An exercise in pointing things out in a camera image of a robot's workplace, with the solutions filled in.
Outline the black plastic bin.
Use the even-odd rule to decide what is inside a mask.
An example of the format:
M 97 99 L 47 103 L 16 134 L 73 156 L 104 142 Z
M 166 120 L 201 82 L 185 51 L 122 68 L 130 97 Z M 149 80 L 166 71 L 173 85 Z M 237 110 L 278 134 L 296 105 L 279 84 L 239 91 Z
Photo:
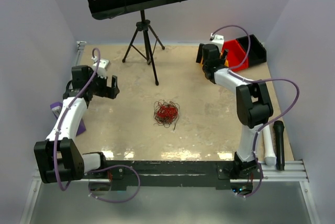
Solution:
M 248 54 L 248 67 L 253 67 L 265 63 L 267 61 L 266 49 L 254 34 L 251 34 L 249 37 L 251 40 L 251 45 Z M 237 38 L 237 42 L 242 47 L 244 52 L 247 52 L 249 45 L 247 36 Z

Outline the yellow plastic bin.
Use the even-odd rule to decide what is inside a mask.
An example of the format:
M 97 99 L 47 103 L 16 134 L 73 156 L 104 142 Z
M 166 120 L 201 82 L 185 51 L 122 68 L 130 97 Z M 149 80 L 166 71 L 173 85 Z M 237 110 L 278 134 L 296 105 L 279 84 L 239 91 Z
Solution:
M 229 63 L 227 59 L 222 59 L 221 58 L 221 52 L 205 52 L 203 53 L 203 60 L 204 63 L 202 65 L 205 65 L 205 63 L 218 63 L 219 65 L 224 65 L 225 67 L 229 67 Z

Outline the red plastic bin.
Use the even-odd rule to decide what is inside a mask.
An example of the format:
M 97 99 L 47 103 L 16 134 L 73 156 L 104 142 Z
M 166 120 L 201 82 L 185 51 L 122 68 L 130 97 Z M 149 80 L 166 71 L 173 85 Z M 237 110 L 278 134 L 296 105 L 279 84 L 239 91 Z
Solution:
M 229 53 L 226 58 L 229 63 L 229 68 L 239 65 L 245 58 L 246 51 L 242 48 L 237 39 L 225 41 L 222 51 L 224 49 L 229 50 Z

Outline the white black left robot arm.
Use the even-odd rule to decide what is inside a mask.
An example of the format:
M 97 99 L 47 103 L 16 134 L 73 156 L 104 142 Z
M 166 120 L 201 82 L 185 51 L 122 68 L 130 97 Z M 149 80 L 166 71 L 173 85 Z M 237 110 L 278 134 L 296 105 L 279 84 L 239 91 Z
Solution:
M 108 165 L 101 152 L 81 154 L 75 145 L 80 122 L 94 96 L 115 99 L 119 94 L 118 77 L 99 76 L 87 65 L 75 66 L 71 70 L 61 112 L 52 131 L 44 141 L 35 143 L 34 154 L 42 181 L 48 183 L 80 180 L 88 172 L 96 178 L 108 173 Z

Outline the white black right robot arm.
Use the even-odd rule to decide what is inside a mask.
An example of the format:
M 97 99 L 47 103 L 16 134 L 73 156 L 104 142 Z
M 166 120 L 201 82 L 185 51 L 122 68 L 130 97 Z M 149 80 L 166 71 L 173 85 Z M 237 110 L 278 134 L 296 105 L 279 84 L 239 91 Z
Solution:
M 265 82 L 247 81 L 225 66 L 215 44 L 201 43 L 196 62 L 202 64 L 205 78 L 233 92 L 237 116 L 242 124 L 239 147 L 234 154 L 231 178 L 246 178 L 257 168 L 256 150 L 262 128 L 273 115 L 273 106 Z

